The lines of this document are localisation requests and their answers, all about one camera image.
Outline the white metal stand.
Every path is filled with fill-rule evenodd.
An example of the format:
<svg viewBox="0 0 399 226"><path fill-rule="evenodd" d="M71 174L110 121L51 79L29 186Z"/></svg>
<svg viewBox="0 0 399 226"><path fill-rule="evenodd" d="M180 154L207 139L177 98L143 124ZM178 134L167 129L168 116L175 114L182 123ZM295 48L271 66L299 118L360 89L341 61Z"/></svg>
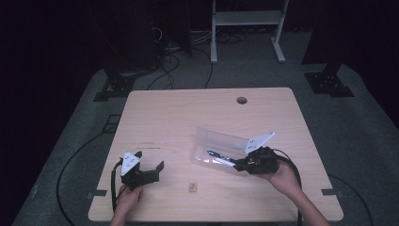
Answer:
<svg viewBox="0 0 399 226"><path fill-rule="evenodd" d="M262 11L217 11L216 0L212 3L212 21L211 21L211 44L210 61L217 63L217 43L216 29L220 26L245 26L245 25L275 25L277 31L274 37L271 37L271 43L274 48L279 63L286 61L279 45L279 39L285 22L285 17L290 0L283 0L282 8L279 10Z"/></svg>

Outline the person's left hand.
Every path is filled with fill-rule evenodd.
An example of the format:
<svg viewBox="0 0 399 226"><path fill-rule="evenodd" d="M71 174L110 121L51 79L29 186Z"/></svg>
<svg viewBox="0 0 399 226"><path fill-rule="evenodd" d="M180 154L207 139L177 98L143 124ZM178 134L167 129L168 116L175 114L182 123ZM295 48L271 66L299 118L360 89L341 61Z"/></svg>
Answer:
<svg viewBox="0 0 399 226"><path fill-rule="evenodd" d="M114 216L119 218L127 218L138 203L142 191L143 186L139 186L133 190L131 190L129 186L122 186L120 188Z"/></svg>

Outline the blue pen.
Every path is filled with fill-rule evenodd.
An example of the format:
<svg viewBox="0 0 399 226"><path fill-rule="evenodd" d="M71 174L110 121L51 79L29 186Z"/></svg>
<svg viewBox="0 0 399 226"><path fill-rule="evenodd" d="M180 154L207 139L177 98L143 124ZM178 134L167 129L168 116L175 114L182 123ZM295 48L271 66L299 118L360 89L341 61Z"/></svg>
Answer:
<svg viewBox="0 0 399 226"><path fill-rule="evenodd" d="M232 162L232 163L235 163L235 161L236 161L235 159L233 159L233 158L231 158L231 157L228 157L228 156L226 156L226 155L223 155L223 154L220 154L220 153L211 151L211 150L208 150L207 153L208 153L210 156L217 157L217 158L220 158L220 159L223 159L223 160Z"/></svg>

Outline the grey tape strip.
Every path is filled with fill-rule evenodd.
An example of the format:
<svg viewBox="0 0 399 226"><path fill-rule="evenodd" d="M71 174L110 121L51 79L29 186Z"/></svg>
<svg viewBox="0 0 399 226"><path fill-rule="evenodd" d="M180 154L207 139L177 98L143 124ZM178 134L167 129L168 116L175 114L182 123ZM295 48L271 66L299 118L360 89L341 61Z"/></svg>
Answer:
<svg viewBox="0 0 399 226"><path fill-rule="evenodd" d="M344 197L341 190L336 190L334 188L325 188L321 189L321 191L324 196L336 196L337 198Z"/></svg>
<svg viewBox="0 0 399 226"><path fill-rule="evenodd" d="M94 197L99 196L99 197L104 197L106 195L107 191L103 189L96 189L95 191L90 191L87 194L87 198L89 200L92 200Z"/></svg>

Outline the black stand base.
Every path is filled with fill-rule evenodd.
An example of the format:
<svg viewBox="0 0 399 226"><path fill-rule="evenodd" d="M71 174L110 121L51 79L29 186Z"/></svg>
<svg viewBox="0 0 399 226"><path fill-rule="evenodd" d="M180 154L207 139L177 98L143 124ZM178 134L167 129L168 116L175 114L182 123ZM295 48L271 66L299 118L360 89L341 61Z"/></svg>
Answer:
<svg viewBox="0 0 399 226"><path fill-rule="evenodd" d="M101 91L97 92L93 101L105 102L109 98L127 97L133 90L136 77L124 76L116 71L105 71L106 80Z"/></svg>
<svg viewBox="0 0 399 226"><path fill-rule="evenodd" d="M315 94L328 94L330 97L354 97L353 92L338 77L341 63L328 63L317 73L305 73L305 78Z"/></svg>

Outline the person's right hand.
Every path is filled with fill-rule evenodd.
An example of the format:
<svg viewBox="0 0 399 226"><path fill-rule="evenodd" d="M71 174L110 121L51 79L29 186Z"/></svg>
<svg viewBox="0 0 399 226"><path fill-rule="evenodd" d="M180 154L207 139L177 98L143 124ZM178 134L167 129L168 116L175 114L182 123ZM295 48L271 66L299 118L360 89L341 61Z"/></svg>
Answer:
<svg viewBox="0 0 399 226"><path fill-rule="evenodd" d="M277 191L292 198L301 191L292 168L285 162L278 161L275 173L260 174L259 177L268 181Z"/></svg>

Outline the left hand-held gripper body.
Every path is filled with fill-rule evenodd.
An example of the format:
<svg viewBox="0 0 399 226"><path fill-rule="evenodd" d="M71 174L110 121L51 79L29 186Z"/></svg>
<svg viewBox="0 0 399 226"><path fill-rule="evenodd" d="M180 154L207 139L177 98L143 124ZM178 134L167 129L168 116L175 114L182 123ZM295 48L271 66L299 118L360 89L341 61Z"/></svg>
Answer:
<svg viewBox="0 0 399 226"><path fill-rule="evenodd" d="M140 159L134 153L125 153L120 170L121 182L131 190L159 181L156 169L143 171L140 169Z"/></svg>

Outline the white pen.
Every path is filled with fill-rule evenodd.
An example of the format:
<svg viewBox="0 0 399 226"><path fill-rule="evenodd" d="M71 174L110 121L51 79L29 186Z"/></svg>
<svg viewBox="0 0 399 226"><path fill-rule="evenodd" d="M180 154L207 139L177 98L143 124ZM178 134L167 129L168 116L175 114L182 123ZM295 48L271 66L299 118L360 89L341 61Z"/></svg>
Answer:
<svg viewBox="0 0 399 226"><path fill-rule="evenodd" d="M229 166L229 167L234 167L234 166L235 166L234 163L232 163L232 162L230 162L230 161L227 161L227 160L225 160L225 159L222 159L222 158L214 157L214 160L215 160L216 162L219 162L220 164L227 165L227 166Z"/></svg>

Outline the clear plastic pencil case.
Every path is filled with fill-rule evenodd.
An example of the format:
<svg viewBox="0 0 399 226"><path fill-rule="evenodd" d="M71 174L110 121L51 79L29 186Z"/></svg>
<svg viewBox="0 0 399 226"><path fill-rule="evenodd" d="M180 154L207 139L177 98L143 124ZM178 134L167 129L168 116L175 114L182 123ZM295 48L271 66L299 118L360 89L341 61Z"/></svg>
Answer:
<svg viewBox="0 0 399 226"><path fill-rule="evenodd" d="M237 171L231 163L225 164L208 154L209 151L227 156L233 160L242 159L247 156L245 148L247 140L242 137L218 133L206 128L198 127L195 138L195 146L191 152L190 159L202 167L225 171L230 174L245 176L244 171Z"/></svg>

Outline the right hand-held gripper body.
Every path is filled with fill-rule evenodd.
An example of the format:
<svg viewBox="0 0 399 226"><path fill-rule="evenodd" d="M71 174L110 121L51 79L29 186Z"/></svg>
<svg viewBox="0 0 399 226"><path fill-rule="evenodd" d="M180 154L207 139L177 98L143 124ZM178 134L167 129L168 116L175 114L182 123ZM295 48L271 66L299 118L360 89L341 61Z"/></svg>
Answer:
<svg viewBox="0 0 399 226"><path fill-rule="evenodd" d="M245 153L255 154L253 162L248 162L251 167L248 170L249 174L266 174L275 173L278 170L277 155L269 147L264 147L264 144L274 136L274 132L269 132L256 137L250 137L247 140Z"/></svg>

